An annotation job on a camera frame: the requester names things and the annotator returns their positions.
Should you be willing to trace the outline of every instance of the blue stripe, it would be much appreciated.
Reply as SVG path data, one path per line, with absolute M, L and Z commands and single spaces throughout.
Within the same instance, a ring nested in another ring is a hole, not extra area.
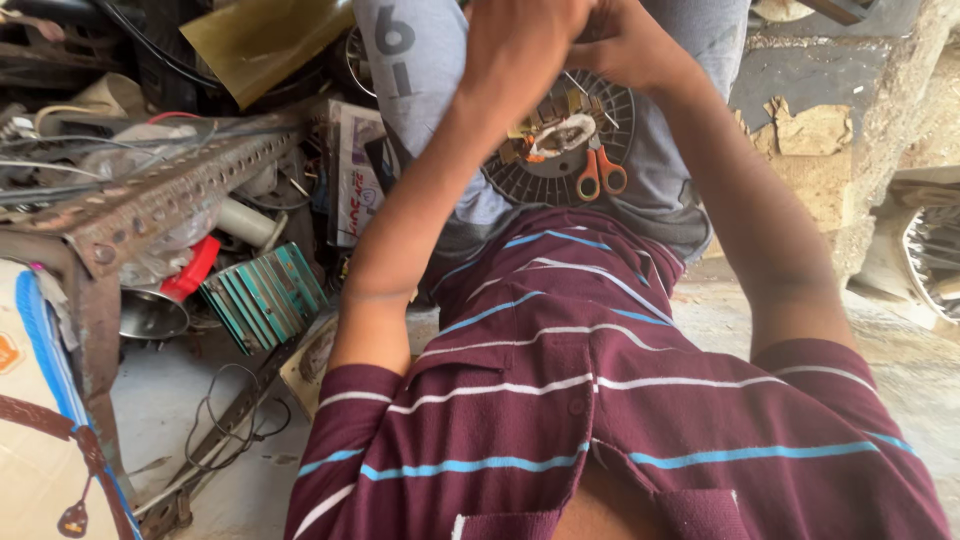
M 543 293 L 540 292 L 540 291 L 538 291 L 538 290 L 535 290 L 534 292 L 530 292 L 530 293 L 525 294 L 525 295 L 523 296 L 523 298 L 521 298 L 521 299 L 519 299 L 519 300 L 517 300 L 517 301 L 508 302 L 508 303 L 506 303 L 506 304 L 501 304 L 501 305 L 499 305 L 499 306 L 491 307 L 490 309 L 487 309 L 486 311 L 484 311 L 484 312 L 482 312 L 482 313 L 480 313 L 480 314 L 478 314 L 478 315 L 474 315 L 474 316 L 470 317 L 469 319 L 464 319 L 463 321 L 460 321 L 459 323 L 457 323 L 457 324 L 455 324 L 455 325 L 450 325 L 449 327 L 447 327 L 446 329 L 444 329 L 443 331 L 441 331 L 440 333 L 438 333 L 438 334 L 437 334 L 437 337 L 440 337 L 441 335 L 444 335 L 445 333 L 447 333 L 447 332 L 449 332 L 449 331 L 455 331 L 455 330 L 460 329 L 460 328 L 463 328 L 463 327 L 465 327 L 465 326 L 472 325 L 473 323 L 479 321 L 480 319 L 483 319 L 484 317 L 487 317 L 487 316 L 489 316 L 489 315 L 493 315 L 494 313 L 497 313 L 498 311 L 502 311 L 503 309 L 506 309 L 507 307 L 519 306 L 520 304 L 523 304 L 524 302 L 526 302 L 527 300 L 529 300 L 529 299 L 537 296 L 538 294 L 543 294 Z
M 544 232 L 542 232 L 542 233 L 531 234 L 531 235 L 529 235 L 529 236 L 523 236 L 522 238 L 517 238 L 516 240 L 511 240 L 511 241 L 507 242 L 507 244 L 506 244 L 505 246 L 503 246 L 503 249 L 512 248 L 512 247 L 514 247 L 514 246 L 518 246 L 518 245 L 520 245 L 520 244 L 525 244 L 525 243 L 527 243 L 527 242 L 532 242 L 532 241 L 536 240 L 537 238 L 540 238 L 541 236 L 543 236 L 543 235 L 545 235 L 545 234 L 549 234 L 549 235 L 551 235 L 551 236 L 556 236 L 556 237 L 558 237 L 558 238 L 566 238 L 567 240 L 573 240 L 573 241 L 575 241 L 575 242 L 580 242 L 581 244 L 587 244 L 588 246 L 592 246 L 592 247 L 594 247 L 594 248 L 600 248 L 600 249 L 603 249 L 603 250 L 610 250 L 610 251 L 612 251 L 612 249 L 611 249 L 610 246 L 608 246 L 607 244 L 604 244 L 604 243 L 602 243 L 602 242 L 593 242 L 593 241 L 590 241 L 590 240 L 584 240 L 583 238 L 578 238 L 578 237 L 576 237 L 576 236 L 571 236 L 571 235 L 569 235 L 569 234 L 564 234 L 564 233 L 557 233 L 556 231 L 544 231 Z
M 70 387 L 66 385 L 63 373 L 57 369 L 57 364 L 50 358 L 50 343 L 52 338 L 46 335 L 46 329 L 42 327 L 42 318 L 46 316 L 43 312 L 43 297 L 40 296 L 40 289 L 36 287 L 36 277 L 29 270 L 24 270 L 16 277 L 16 310 L 20 313 L 20 320 L 23 322 L 23 328 L 30 338 L 30 343 L 34 347 L 34 356 L 36 364 L 40 368 L 40 373 L 47 382 L 47 387 L 57 401 L 57 409 L 60 414 L 77 421 L 77 415 L 74 414 L 71 400 L 67 397 Z
M 890 435 L 881 435 L 879 433 L 873 433 L 871 431 L 864 431 L 864 433 L 867 433 L 871 437 L 876 437 L 885 443 L 892 444 L 903 451 L 910 452 L 913 455 L 917 455 L 917 451 L 915 451 L 912 446 L 899 440 L 897 437 L 891 437 Z
M 461 270 L 464 270 L 464 269 L 466 269 L 466 268 L 470 268 L 470 266 L 473 266 L 474 264 L 476 264 L 477 262 L 479 262 L 479 260 L 480 260 L 480 259 L 472 260 L 472 261 L 468 262 L 467 264 L 464 264 L 464 265 L 462 265 L 462 266 L 457 266 L 457 267 L 454 268 L 453 270 L 450 270 L 449 272 L 447 272 L 446 274 L 444 274 L 444 276 L 443 276 L 442 278 L 440 278 L 440 280 L 437 282 L 437 284 L 436 284 L 436 285 L 433 285 L 433 288 L 430 289 L 430 294 L 433 294 L 433 293 L 437 292 L 437 289 L 440 287 L 440 283 L 443 283 L 445 279 L 447 279 L 447 278 L 449 278 L 450 276 L 456 274 L 457 272 L 460 272 Z
M 663 321 L 661 321 L 660 319 L 654 319 L 653 317 L 648 317 L 648 316 L 642 315 L 642 314 L 640 314 L 640 313 L 634 313 L 634 312 L 632 312 L 632 311 L 624 311 L 623 309 L 613 309 L 613 308 L 609 308 L 609 307 L 608 307 L 608 309 L 609 309 L 610 311 L 614 312 L 614 313 L 619 313 L 619 314 L 621 314 L 621 315 L 623 315 L 623 316 L 630 317 L 631 319 L 636 319 L 637 321 L 646 321 L 646 322 L 648 322 L 648 323 L 653 323 L 653 324 L 655 324 L 655 325 L 664 325 L 664 326 L 666 326 L 666 327 L 670 326 L 670 325 L 664 323 Z
M 560 455 L 546 461 L 530 461 L 521 457 L 488 457 L 479 461 L 457 461 L 448 459 L 439 465 L 420 465 L 411 467 L 405 465 L 399 469 L 387 469 L 386 471 L 377 471 L 370 465 L 360 467 L 360 474 L 374 481 L 386 479 L 399 479 L 410 477 L 433 477 L 440 473 L 475 473 L 483 469 L 499 469 L 512 467 L 523 469 L 531 473 L 542 473 L 554 467 L 570 467 L 577 461 L 577 456 L 586 452 L 589 448 L 589 442 L 585 442 L 577 447 L 577 454 Z
M 633 463 L 653 465 L 659 469 L 679 469 L 700 463 L 718 463 L 723 461 L 737 461 L 739 459 L 754 459 L 757 457 L 825 457 L 828 455 L 854 454 L 857 452 L 879 452 L 880 449 L 871 442 L 856 442 L 850 444 L 835 444 L 812 448 L 787 448 L 784 446 L 770 446 L 766 448 L 741 448 L 737 450 L 718 450 L 714 452 L 698 452 L 697 454 L 682 455 L 680 457 L 653 457 L 639 452 L 630 454 Z
M 339 450 L 319 461 L 314 461 L 312 463 L 307 463 L 306 465 L 303 465 L 302 467 L 300 467 L 300 472 L 297 473 L 297 478 L 300 478 L 303 475 L 309 475 L 310 473 L 319 469 L 320 466 L 323 465 L 324 463 L 332 463 L 334 461 L 343 461 L 344 459 L 350 459 L 351 457 L 354 457 L 355 455 L 360 454 L 362 452 L 363 452 L 362 450 Z

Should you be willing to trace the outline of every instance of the hand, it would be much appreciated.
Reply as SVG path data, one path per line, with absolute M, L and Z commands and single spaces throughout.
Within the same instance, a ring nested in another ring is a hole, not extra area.
M 566 67 L 588 69 L 643 93 L 656 93 L 701 72 L 638 0 L 598 0 Z
M 596 2 L 475 0 L 457 98 L 479 108 L 502 136 L 553 85 Z

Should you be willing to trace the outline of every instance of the white stripe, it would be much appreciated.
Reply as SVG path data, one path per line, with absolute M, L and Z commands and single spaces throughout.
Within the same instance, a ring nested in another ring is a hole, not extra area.
M 663 293 L 666 294 L 666 287 L 663 286 L 663 280 L 660 279 L 660 271 L 657 270 L 657 264 L 654 262 L 654 258 L 651 257 L 649 253 L 643 250 L 634 250 L 634 251 L 637 252 L 639 255 L 646 256 L 647 258 L 650 259 L 650 267 L 654 269 L 654 277 L 657 278 L 657 283 L 660 284 L 660 290 L 662 290 Z
M 672 258 L 674 262 L 677 263 L 677 266 L 680 266 L 681 271 L 686 270 L 686 264 L 684 264 L 683 262 L 681 262 L 681 261 L 677 258 L 677 256 L 673 255 L 673 250 L 671 250 L 670 248 L 668 248 L 668 247 L 664 246 L 663 244 L 657 242 L 657 240 L 655 240 L 655 239 L 653 239 L 653 238 L 644 237 L 643 239 L 650 241 L 650 242 L 653 243 L 654 245 L 660 246 L 660 248 L 661 248 L 664 252 L 666 252 L 666 254 L 669 255 L 670 258 Z
M 317 506 L 314 507 L 314 509 L 310 510 L 310 513 L 308 513 L 306 517 L 303 518 L 303 521 L 300 523 L 300 526 L 297 528 L 297 532 L 294 533 L 294 540 L 297 540 L 297 537 L 303 534 L 303 532 L 307 530 L 307 528 L 313 525 L 313 522 L 320 519 L 320 516 L 324 515 L 327 512 L 327 510 L 335 506 L 336 503 L 339 503 L 347 495 L 349 495 L 350 492 L 353 491 L 353 488 L 356 487 L 356 485 L 357 484 L 352 483 L 347 487 L 344 487 L 340 491 L 327 497 L 326 500 L 323 501 L 322 503 L 317 504 Z
M 603 325 L 596 325 L 596 326 L 593 326 L 593 327 L 553 327 L 553 328 L 545 328 L 545 329 L 542 329 L 542 330 L 538 331 L 537 334 L 534 335 L 533 339 L 528 339 L 528 340 L 526 340 L 526 341 L 488 341 L 488 342 L 486 342 L 486 343 L 474 343 L 474 344 L 472 344 L 472 345 L 464 345 L 463 347 L 452 347 L 452 348 L 450 348 L 450 349 L 436 349 L 436 350 L 434 350 L 434 351 L 427 351 L 426 353 L 423 353 L 422 355 L 420 355 L 420 359 L 423 359 L 423 358 L 425 358 L 426 356 L 442 355 L 442 354 L 444 354 L 444 353 L 457 353 L 457 352 L 460 352 L 460 351 L 467 351 L 467 350 L 469 350 L 469 349 L 480 349 L 480 348 L 483 348 L 483 347 L 498 347 L 498 346 L 501 346 L 501 345 L 510 345 L 510 346 L 513 346 L 513 347 L 518 347 L 518 346 L 520 346 L 520 345 L 530 345 L 530 344 L 532 344 L 532 343 L 535 343 L 538 339 L 540 339 L 540 337 L 541 337 L 542 335 L 545 335 L 545 334 L 548 334 L 548 333 L 593 333 L 593 332 L 595 332 L 595 331 L 603 330 L 603 329 L 619 331 L 620 333 L 622 333 L 622 334 L 626 335 L 628 338 L 630 338 L 630 340 L 633 341 L 634 344 L 637 345 L 640 349 L 643 349 L 643 350 L 645 350 L 645 351 L 653 351 L 653 352 L 655 352 L 655 353 L 658 353 L 658 352 L 660 352 L 660 351 L 674 351 L 674 350 L 675 350 L 673 347 L 667 347 L 667 348 L 665 348 L 665 349 L 654 349 L 653 347 L 650 347 L 650 346 L 647 345 L 646 343 L 640 341 L 640 338 L 639 338 L 639 337 L 636 337 L 636 334 L 634 334 L 633 332 L 629 331 L 628 329 L 625 329 L 625 328 L 623 328 L 623 327 L 621 327 L 621 326 L 619 326 L 619 325 L 603 324 Z
M 492 284 L 494 284 L 494 283 L 496 283 L 496 282 L 499 282 L 499 281 L 502 280 L 502 279 L 503 279 L 503 278 L 497 278 L 497 279 L 495 279 L 495 280 L 490 280 L 490 281 L 488 281 L 488 282 L 484 282 L 484 284 L 482 284 L 482 285 L 480 285 L 479 287 L 477 287 L 477 290 L 473 291 L 472 293 L 470 293 L 469 296 L 467 296 L 467 302 L 469 302 L 471 298 L 473 298 L 474 296 L 476 296 L 476 294 L 477 294 L 478 292 L 480 292 L 480 291 L 482 291 L 483 289 L 485 289 L 485 288 L 487 287 L 487 285 L 492 285 Z
M 571 386 L 583 384 L 584 382 L 588 382 L 590 380 L 593 380 L 592 373 L 587 373 L 586 375 L 581 375 L 580 377 L 574 377 L 572 379 L 551 382 L 550 384 L 547 384 L 541 388 L 537 388 L 536 386 L 527 386 L 524 384 L 512 384 L 509 382 L 504 382 L 503 384 L 498 384 L 496 386 L 462 386 L 460 388 L 455 388 L 449 394 L 442 396 L 423 396 L 416 400 L 413 406 L 406 407 L 390 405 L 387 407 L 387 411 L 398 412 L 400 414 L 411 414 L 423 404 L 441 404 L 454 396 L 473 396 L 477 394 L 490 394 L 492 392 L 514 392 L 517 394 L 542 396 L 543 394 L 553 392 L 554 390 L 563 390 Z
M 608 467 L 607 464 L 603 462 L 603 456 L 600 455 L 600 444 L 599 444 L 600 440 L 591 438 L 590 443 L 592 443 L 590 444 L 590 449 L 593 450 L 593 457 L 597 460 L 597 463 L 599 463 L 601 467 L 609 471 L 610 467 Z
M 457 514 L 457 519 L 453 520 L 453 532 L 450 533 L 450 540 L 460 540 L 464 535 L 464 522 L 467 518 L 463 514 Z
M 659 317 L 659 319 L 660 319 L 661 321 L 663 321 L 664 323 L 666 323 L 666 324 L 668 324 L 668 325 L 670 325 L 670 326 L 672 326 L 672 327 L 674 327 L 674 328 L 677 327 L 677 325 L 673 322 L 673 319 L 671 319 L 670 317 L 668 317 L 668 316 L 666 315 L 666 313 L 663 313 L 662 311 L 660 311 L 659 309 L 657 309 L 653 304 L 650 304 L 650 302 L 648 302 L 647 299 L 645 299 L 645 298 L 643 298 L 642 296 L 640 296 L 639 294 L 637 294 L 637 292 L 634 291 L 634 290 L 633 290 L 632 288 L 630 288 L 629 286 L 627 286 L 626 283 L 622 282 L 619 278 L 617 278 L 617 277 L 614 276 L 613 274 L 607 272 L 606 270 L 599 270 L 599 269 L 597 269 L 597 268 L 595 268 L 595 267 L 593 267 L 593 266 L 586 266 L 586 265 L 584 265 L 584 264 L 570 264 L 570 263 L 566 263 L 566 262 L 559 262 L 559 261 L 556 261 L 556 260 L 551 260 L 551 259 L 549 259 L 549 258 L 541 258 L 541 257 L 535 258 L 535 259 L 531 260 L 530 262 L 531 262 L 531 263 L 532 263 L 532 262 L 541 262 L 541 263 L 543 263 L 543 264 L 546 264 L 547 266 L 545 266 L 545 267 L 544 267 L 544 266 L 541 266 L 541 267 L 536 267 L 536 268 L 525 268 L 526 270 L 539 270 L 539 269 L 541 269 L 541 268 L 569 268 L 569 269 L 571 269 L 571 270 L 583 270 L 583 271 L 585 271 L 585 272 L 590 272 L 590 273 L 593 273 L 593 274 L 599 274 L 599 275 L 607 278 L 608 280 L 612 281 L 613 283 L 615 283 L 616 286 L 620 287 L 620 289 L 622 289 L 624 292 L 626 292 L 627 294 L 629 294 L 629 295 L 631 296 L 631 298 L 633 298 L 633 299 L 636 300 L 637 302 L 640 302 L 640 304 L 641 304 L 642 306 L 646 307 L 646 308 L 649 309 L 653 314 L 657 315 L 657 317 Z
M 603 386 L 604 388 L 609 388 L 610 390 L 630 390 L 632 388 L 640 388 L 641 386 L 665 386 L 674 384 L 712 386 L 714 388 L 743 388 L 744 386 L 757 384 L 758 382 L 778 382 L 780 384 L 786 384 L 786 382 L 783 382 L 776 377 L 756 377 L 754 379 L 734 381 L 690 379 L 687 377 L 652 377 L 648 379 L 624 380 L 623 382 L 609 380 L 603 377 L 597 378 L 597 384 Z
M 866 386 L 871 392 L 873 392 L 873 393 L 876 394 L 876 390 L 874 390 L 874 388 L 873 388 L 868 382 L 866 382 L 865 380 L 863 380 L 863 379 L 861 379 L 860 377 L 854 375 L 853 373 L 850 373 L 849 371 L 844 371 L 844 370 L 842 370 L 842 369 L 837 369 L 837 368 L 835 368 L 835 367 L 826 367 L 826 366 L 795 366 L 795 367 L 788 367 L 788 368 L 786 368 L 786 369 L 781 369 L 781 370 L 779 370 L 779 371 L 775 371 L 775 372 L 773 372 L 772 375 L 776 375 L 776 376 L 779 377 L 780 375 L 788 375 L 788 374 L 791 374 L 791 373 L 801 373 L 801 372 L 804 372 L 804 371 L 819 371 L 819 372 L 822 372 L 822 373 L 832 373 L 833 375 L 839 375 L 840 377 L 846 377 L 847 379 L 850 379 L 850 380 L 859 382 L 860 384 L 863 384 L 863 385 Z
M 546 266 L 536 266 L 536 267 L 532 268 L 533 270 L 536 270 L 537 268 L 556 268 L 556 267 L 558 267 L 557 264 L 548 264 L 546 261 L 549 261 L 549 262 L 557 262 L 557 261 L 555 261 L 555 260 L 550 260 L 549 258 L 535 258 L 535 259 L 531 260 L 530 262 L 524 264 L 523 266 L 520 266 L 519 268 L 517 268 L 517 270 L 514 270 L 514 272 L 522 272 L 523 270 L 531 270 L 530 265 L 533 264 L 534 262 L 539 262 L 540 264 L 545 264 Z M 604 268 L 603 266 L 597 266 L 596 264 L 573 264 L 572 266 L 577 266 L 578 268 L 593 268 L 594 270 L 600 270 L 601 272 L 606 272 L 606 271 L 607 271 L 607 269 Z
M 356 392 L 356 391 L 341 392 L 341 393 L 339 393 L 339 394 L 334 394 L 334 395 L 330 396 L 329 398 L 326 398 L 325 400 L 323 400 L 323 401 L 320 403 L 320 406 L 317 407 L 317 409 L 318 409 L 318 410 L 319 410 L 319 409 L 322 409 L 322 408 L 324 408 L 324 407 L 327 406 L 327 405 L 330 405 L 330 404 L 333 404 L 333 403 L 337 403 L 337 402 L 340 402 L 340 401 L 342 401 L 342 400 L 374 400 L 374 401 L 377 401 L 377 402 L 383 402 L 383 403 L 385 403 L 385 404 L 389 404 L 389 403 L 392 403 L 392 402 L 394 401 L 394 400 L 388 398 L 387 396 L 383 396 L 383 395 L 380 395 L 380 394 L 374 394 L 373 392 Z

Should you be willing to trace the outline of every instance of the scissors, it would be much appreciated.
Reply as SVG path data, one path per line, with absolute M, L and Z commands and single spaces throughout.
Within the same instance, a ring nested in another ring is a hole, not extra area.
M 577 195 L 584 201 L 600 196 L 600 189 L 610 195 L 619 195 L 627 188 L 627 171 L 607 159 L 607 151 L 594 134 L 587 148 L 587 167 L 577 179 Z

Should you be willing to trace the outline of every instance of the maroon striped shirt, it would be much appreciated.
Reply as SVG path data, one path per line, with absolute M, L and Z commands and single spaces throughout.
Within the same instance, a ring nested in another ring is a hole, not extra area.
M 326 375 L 285 537 L 549 539 L 592 453 L 678 538 L 948 538 L 863 358 L 704 353 L 670 318 L 683 271 L 550 209 L 428 277 L 443 330 L 406 377 Z

